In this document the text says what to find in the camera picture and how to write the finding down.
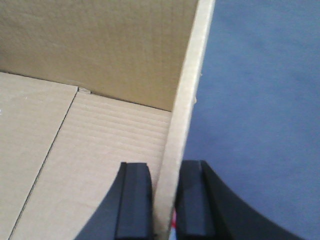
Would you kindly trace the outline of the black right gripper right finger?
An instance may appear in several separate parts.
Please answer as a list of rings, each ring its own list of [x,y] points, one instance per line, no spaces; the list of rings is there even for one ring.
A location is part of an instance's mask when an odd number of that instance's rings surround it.
[[[184,160],[175,200],[179,240],[298,240],[238,197],[205,160]]]

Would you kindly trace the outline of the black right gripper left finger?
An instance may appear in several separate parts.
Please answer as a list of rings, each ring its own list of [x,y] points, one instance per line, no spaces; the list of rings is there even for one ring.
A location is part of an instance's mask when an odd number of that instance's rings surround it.
[[[122,162],[77,240],[152,240],[152,180],[146,163]]]

